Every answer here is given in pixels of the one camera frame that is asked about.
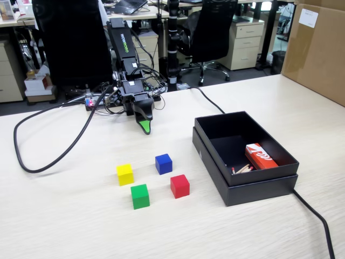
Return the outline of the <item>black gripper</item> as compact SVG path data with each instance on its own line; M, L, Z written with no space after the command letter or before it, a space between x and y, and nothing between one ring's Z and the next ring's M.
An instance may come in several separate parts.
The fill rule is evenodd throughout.
M146 135L149 135L153 120L153 98L147 92L123 94L121 103L126 115L135 115L136 123Z

